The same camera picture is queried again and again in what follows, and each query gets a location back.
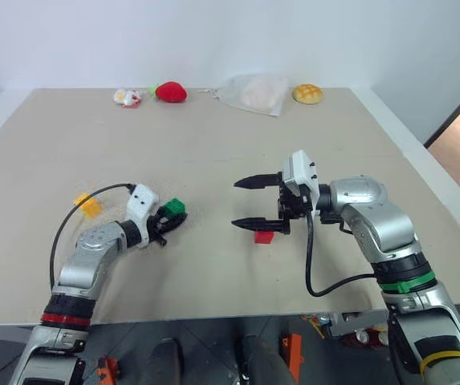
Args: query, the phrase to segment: red block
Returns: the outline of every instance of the red block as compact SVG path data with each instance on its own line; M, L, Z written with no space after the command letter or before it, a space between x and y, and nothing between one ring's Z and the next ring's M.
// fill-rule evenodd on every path
M255 231L254 243L262 243L264 245L269 245L272 242L272 238L274 237L274 231Z

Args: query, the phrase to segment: wire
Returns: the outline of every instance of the wire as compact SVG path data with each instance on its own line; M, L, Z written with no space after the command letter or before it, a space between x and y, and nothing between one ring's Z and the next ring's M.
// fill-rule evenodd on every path
M307 283L308 293L313 297L323 297L326 294L331 293L334 289L338 289L342 285L346 283L356 281L358 279L364 278L374 278L374 274L358 274L353 275L352 277L347 277L333 285L329 286L328 288L321 290L321 291L314 291L311 287L311 255L313 253L313 218L311 217L311 211L307 211L307 224L308 224L308 243L307 243L307 264L304 270L304 278Z
M53 290L53 286L55 285L55 252L56 252L56 246L59 243L60 234L62 233L62 230L65 227L67 221L69 221L69 218L71 218L72 214L74 214L75 211L77 209L79 209L79 207L81 205L83 205L85 202L87 202L89 199L95 197L96 195L102 193L103 191L107 191L107 190L111 190L113 188L119 188L119 187L125 187L128 190L130 190L130 192L131 192L135 188L135 185L131 184L131 183L118 183L118 184L112 184L110 186L100 188L99 190L96 190L95 192L90 194L88 197L85 197L84 199L82 199L82 201L80 203L78 203L77 205L75 205L75 207L73 207L71 209L71 211L63 219L62 223L60 224L59 229L57 230L57 232L55 234L55 239L53 240L53 246L51 247L51 255L50 255L50 287L51 287L51 290Z

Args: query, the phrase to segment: white plastic bag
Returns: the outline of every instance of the white plastic bag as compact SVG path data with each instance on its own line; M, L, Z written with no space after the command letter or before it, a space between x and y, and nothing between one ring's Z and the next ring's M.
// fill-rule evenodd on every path
M288 81L281 75L239 75L215 92L223 103L241 110L279 116L288 93Z

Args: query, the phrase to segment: red strawberry toy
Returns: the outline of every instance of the red strawberry toy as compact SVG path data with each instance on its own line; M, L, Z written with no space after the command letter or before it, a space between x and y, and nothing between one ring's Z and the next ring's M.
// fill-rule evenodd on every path
M167 82L159 86L155 90L155 95L159 100L168 103L185 102L187 99L187 91L176 82Z

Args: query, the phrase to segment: red ring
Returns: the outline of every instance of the red ring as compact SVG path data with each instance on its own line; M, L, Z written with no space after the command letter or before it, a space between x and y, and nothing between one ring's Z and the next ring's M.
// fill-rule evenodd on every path
M72 317L71 315L47 314L40 318L43 322L68 323L70 325L89 326L91 320L88 318Z

